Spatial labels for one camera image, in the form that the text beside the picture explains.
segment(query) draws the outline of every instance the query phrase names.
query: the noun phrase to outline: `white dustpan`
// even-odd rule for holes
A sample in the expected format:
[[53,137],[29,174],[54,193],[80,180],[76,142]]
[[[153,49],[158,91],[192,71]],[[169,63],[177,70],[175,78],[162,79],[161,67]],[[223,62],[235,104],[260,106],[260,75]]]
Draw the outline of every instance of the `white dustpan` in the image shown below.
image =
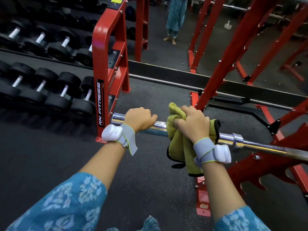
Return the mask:
[[232,25],[231,25],[231,24],[229,24],[229,23],[230,23],[230,21],[228,21],[228,23],[226,23],[226,24],[225,24],[224,28],[226,28],[226,29],[230,30],[230,29],[231,29],[231,27],[232,27]]

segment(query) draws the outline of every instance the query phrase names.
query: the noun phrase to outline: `cloth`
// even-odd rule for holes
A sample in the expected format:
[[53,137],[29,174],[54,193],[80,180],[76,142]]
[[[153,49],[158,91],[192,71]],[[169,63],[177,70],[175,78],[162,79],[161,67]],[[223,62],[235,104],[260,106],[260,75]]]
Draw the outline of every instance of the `cloth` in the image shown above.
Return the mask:
[[[186,113],[177,107],[175,103],[169,104],[170,116],[167,118],[167,133],[171,143],[167,149],[167,157],[175,162],[181,164],[175,164],[172,168],[183,168],[186,166],[186,170],[189,176],[200,177],[203,176],[203,171],[199,168],[194,158],[197,156],[192,142],[187,139],[182,133],[175,128],[174,120],[176,118],[186,119]],[[210,121],[210,139],[213,143],[217,143],[219,139],[220,122],[216,119]]]
[[177,32],[177,31],[172,31],[172,29],[168,29],[168,31],[167,31],[167,36],[170,36],[172,32],[173,32],[173,38],[176,39],[179,32]]
[[170,1],[166,29],[171,29],[172,31],[177,32],[179,31],[185,19],[186,7],[187,0]]
[[[6,231],[94,231],[106,197],[100,180],[79,172],[45,195]],[[222,217],[214,230],[270,231],[247,206]],[[157,220],[149,216],[140,231],[160,231]]]

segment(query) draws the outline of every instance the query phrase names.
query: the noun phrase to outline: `black label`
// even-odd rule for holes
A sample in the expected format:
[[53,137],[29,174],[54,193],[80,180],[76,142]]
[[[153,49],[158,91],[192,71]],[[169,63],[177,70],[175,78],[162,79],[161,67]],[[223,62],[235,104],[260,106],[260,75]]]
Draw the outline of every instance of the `black label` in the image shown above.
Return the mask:
[[105,127],[105,112],[104,112],[104,80],[96,80],[96,92],[97,92],[97,121],[99,127]]

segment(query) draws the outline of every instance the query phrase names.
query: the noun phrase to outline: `yellow tag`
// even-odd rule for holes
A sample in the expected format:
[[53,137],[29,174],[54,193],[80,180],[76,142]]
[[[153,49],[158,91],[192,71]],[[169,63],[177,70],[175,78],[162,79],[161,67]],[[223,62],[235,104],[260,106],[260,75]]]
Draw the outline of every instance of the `yellow tag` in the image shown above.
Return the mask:
[[121,4],[121,3],[122,3],[122,0],[111,0],[111,2]]

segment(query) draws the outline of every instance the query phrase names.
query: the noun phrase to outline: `blue floral sleeve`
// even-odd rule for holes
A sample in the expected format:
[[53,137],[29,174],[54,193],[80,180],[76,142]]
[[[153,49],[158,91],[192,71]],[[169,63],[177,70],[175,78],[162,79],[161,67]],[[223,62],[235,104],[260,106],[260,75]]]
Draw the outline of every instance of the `blue floral sleeve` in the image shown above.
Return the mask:
[[88,173],[77,173],[50,191],[6,231],[91,231],[99,218],[107,190]]
[[250,207],[241,207],[223,216],[215,224],[215,231],[270,231],[270,229],[253,213]]

